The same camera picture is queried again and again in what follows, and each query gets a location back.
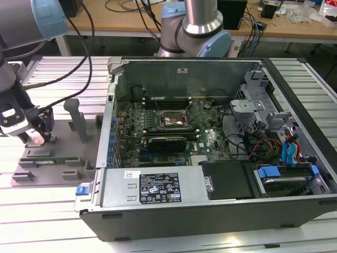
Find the robotic arm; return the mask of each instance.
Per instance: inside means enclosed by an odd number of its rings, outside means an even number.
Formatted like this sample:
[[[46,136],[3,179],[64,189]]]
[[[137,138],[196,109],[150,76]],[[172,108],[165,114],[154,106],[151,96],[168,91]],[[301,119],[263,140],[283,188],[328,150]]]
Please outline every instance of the robotic arm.
[[[66,17],[58,0],[11,0],[0,4],[0,132],[19,136],[26,142],[25,131],[35,129],[49,141],[53,111],[39,112],[2,51],[25,46],[66,34]]]
[[[159,57],[223,57],[230,45],[217,0],[185,0],[163,7]]]

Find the wooden table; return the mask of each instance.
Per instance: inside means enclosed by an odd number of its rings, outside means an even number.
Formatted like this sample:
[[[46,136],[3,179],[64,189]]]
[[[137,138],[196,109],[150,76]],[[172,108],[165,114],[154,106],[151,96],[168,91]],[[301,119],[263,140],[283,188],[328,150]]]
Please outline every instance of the wooden table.
[[[90,11],[96,29],[97,36],[125,36],[125,37],[150,37],[145,29],[144,24],[138,12],[135,13],[116,13],[107,10],[104,4],[107,0],[84,0],[84,4]],[[337,29],[324,26],[322,23],[312,20],[311,23],[291,24],[285,15],[274,15],[274,18],[261,18],[261,12],[255,10],[257,6],[252,4],[257,0],[249,0],[248,8],[250,13],[257,21],[267,24],[262,41],[271,42],[297,42],[297,43],[337,43]],[[125,6],[136,8],[133,2]],[[108,4],[111,9],[123,11],[120,8],[118,0],[111,0]],[[152,6],[157,19],[160,21],[161,9],[163,4]],[[160,36],[152,20],[143,14],[148,27]],[[78,15],[72,19],[82,35],[91,35],[91,26],[86,13],[80,10]],[[250,35],[251,26],[248,21],[244,20],[239,30],[230,30],[232,35],[232,46],[230,48],[230,57],[236,57],[242,42]],[[68,35],[76,35],[70,27]],[[57,38],[61,54],[70,55],[65,37]]]

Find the circuit board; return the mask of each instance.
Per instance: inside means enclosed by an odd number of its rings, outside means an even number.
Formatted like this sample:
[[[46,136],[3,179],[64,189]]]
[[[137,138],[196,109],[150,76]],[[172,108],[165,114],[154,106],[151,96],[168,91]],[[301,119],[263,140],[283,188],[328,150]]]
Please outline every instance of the circuit board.
[[[141,103],[120,102],[117,118],[122,167],[191,166],[201,160],[230,159],[229,148],[219,128],[221,106],[209,108],[205,103],[205,99],[194,99],[181,110],[147,110]],[[157,138],[166,137],[165,130],[171,129],[177,132],[174,136],[180,136],[179,129],[184,137],[187,136],[182,152],[147,149],[145,142],[151,132],[155,132]]]

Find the black speaker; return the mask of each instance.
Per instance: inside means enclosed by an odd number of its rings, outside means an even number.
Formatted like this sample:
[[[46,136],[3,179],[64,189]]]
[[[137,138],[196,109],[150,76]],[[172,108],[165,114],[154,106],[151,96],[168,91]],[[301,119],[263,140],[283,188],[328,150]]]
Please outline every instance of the black speaker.
[[[223,28],[239,30],[247,0],[217,0],[217,9],[223,15]]]
[[[67,17],[76,17],[83,0],[58,0]]]

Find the warning label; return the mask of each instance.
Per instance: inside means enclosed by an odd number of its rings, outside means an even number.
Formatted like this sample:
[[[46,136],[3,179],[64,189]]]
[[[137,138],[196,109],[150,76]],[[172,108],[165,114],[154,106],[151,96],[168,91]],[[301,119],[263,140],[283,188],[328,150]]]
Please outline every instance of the warning label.
[[[140,203],[181,202],[178,173],[141,174]]]

